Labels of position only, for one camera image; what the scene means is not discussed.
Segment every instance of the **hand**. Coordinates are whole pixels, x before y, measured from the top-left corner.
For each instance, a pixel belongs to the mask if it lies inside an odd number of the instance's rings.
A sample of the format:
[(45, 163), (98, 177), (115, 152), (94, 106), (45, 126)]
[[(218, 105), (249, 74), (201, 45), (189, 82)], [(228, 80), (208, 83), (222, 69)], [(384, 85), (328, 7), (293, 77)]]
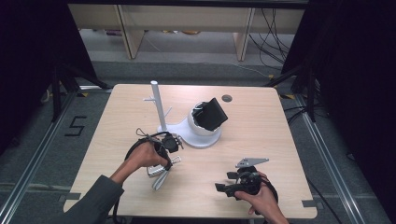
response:
[(166, 166), (167, 163), (168, 161), (155, 151), (154, 145), (146, 142), (134, 149), (129, 158), (122, 163), (110, 179), (118, 184), (122, 184), (129, 175), (140, 167), (149, 167), (157, 164)]
[[(267, 175), (258, 172), (262, 178), (268, 181)], [(252, 206), (248, 210), (248, 213), (252, 215), (255, 211), (262, 214), (267, 221), (272, 224), (283, 224), (289, 223), (286, 218), (283, 216), (280, 211), (279, 206), (277, 205), (276, 199), (272, 191), (262, 183), (260, 191), (256, 195), (251, 195), (245, 193), (244, 191), (237, 191), (235, 193), (235, 197), (245, 200), (250, 203)]]

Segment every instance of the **sleeve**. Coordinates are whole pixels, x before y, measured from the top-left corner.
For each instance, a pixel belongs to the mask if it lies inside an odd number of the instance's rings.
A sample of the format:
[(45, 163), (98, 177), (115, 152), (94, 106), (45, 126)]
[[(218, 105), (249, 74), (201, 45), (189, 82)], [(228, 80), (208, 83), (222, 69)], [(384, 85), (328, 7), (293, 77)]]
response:
[(50, 223), (105, 223), (111, 207), (123, 192), (121, 185), (101, 175), (82, 199)]

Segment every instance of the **white base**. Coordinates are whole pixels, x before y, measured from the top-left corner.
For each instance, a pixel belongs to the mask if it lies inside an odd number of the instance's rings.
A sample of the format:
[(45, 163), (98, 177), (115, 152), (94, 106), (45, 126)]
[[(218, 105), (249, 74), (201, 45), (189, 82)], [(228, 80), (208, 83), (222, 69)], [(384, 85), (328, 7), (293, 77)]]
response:
[[(158, 127), (158, 132), (161, 132), (161, 126)], [(212, 135), (198, 135), (191, 129), (188, 119), (185, 118), (179, 124), (166, 124), (166, 131), (169, 133), (177, 133), (190, 147), (203, 149), (211, 147), (218, 142), (221, 136), (221, 128), (218, 127)]]

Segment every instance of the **tabletop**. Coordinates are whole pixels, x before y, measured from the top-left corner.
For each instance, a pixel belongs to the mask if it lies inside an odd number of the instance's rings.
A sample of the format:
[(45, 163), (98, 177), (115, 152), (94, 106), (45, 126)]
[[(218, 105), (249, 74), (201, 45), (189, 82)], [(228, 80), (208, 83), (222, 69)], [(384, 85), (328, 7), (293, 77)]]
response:
[[(170, 109), (165, 121), (180, 123), (192, 108), (213, 97), (228, 116), (221, 124), (221, 137), (212, 147), (184, 149), (170, 154), (182, 162), (171, 169), (157, 191), (151, 185), (146, 168), (133, 173), (123, 184), (118, 214), (135, 217), (217, 217), (258, 218), (249, 215), (250, 205), (225, 193), (217, 192), (215, 183), (232, 184), (227, 172), (236, 172), (242, 158), (268, 158), (256, 165), (268, 175), (279, 195), (279, 206), (287, 218), (314, 218), (316, 207), (304, 207), (313, 198), (294, 145), (276, 90), (261, 87), (174, 86), (159, 85), (163, 110)], [(115, 86), (98, 123), (72, 193), (83, 196), (99, 175), (111, 176), (122, 163), (126, 152), (140, 136), (140, 128), (153, 134), (160, 126), (150, 85)], [(222, 101), (222, 96), (232, 98)], [(64, 210), (76, 201), (67, 200)]]

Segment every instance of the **metal bar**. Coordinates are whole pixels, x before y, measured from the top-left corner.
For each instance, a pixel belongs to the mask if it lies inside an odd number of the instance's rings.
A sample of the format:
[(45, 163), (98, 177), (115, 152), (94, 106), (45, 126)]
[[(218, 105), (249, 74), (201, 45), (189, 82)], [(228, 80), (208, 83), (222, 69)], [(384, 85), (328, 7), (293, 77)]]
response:
[(154, 94), (154, 102), (157, 107), (158, 117), (161, 123), (161, 130), (165, 132), (166, 129), (166, 122), (165, 122), (165, 115), (163, 114), (163, 102), (161, 101), (160, 89), (158, 88), (157, 81), (151, 81), (151, 88)]
[(62, 124), (64, 114), (67, 111), (67, 108), (76, 98), (76, 95), (76, 92), (69, 92), (67, 94), (64, 100), (64, 109), (62, 110), (59, 117), (50, 124), (49, 129), (47, 130), (44, 138), (41, 140), (40, 145), (35, 151), (35, 155), (33, 155), (32, 159), (29, 161), (14, 189), (8, 195), (6, 202), (3, 203), (0, 209), (0, 223), (9, 223), (9, 221), (12, 219), (23, 198), (24, 193), (29, 188), (30, 182), (32, 181), (41, 162), (43, 161), (59, 126)]
[(274, 87), (277, 84), (285, 81), (286, 79), (293, 77), (293, 76), (297, 76), (299, 73), (301, 73), (303, 69), (302, 65), (298, 65), (297, 67), (289, 70), (289, 72), (286, 72), (284, 74), (281, 74), (280, 77), (276, 78), (275, 80), (272, 80), (270, 82), (268, 82), (267, 84), (263, 85), (264, 87)]
[[(296, 102), (297, 106), (305, 106), (304, 99), (300, 94), (296, 95)], [(338, 170), (337, 165), (332, 158), (332, 154), (327, 148), (318, 130), (317, 124), (311, 121), (307, 113), (303, 113), (303, 118), (312, 138), (314, 139), (320, 157), (323, 159), (326, 169), (329, 172), (330, 178), (338, 192), (338, 195), (340, 196), (340, 200), (343, 203), (351, 222), (356, 224), (366, 223), (363, 216), (361, 215), (358, 204), (353, 198), (347, 183)]]
[[(67, 0), (67, 4), (171, 6), (171, 7), (265, 7), (306, 9), (308, 0)], [(329, 3), (311, 3), (311, 7), (328, 7)]]
[(111, 93), (113, 89), (102, 89), (99, 86), (79, 86), (79, 93)]

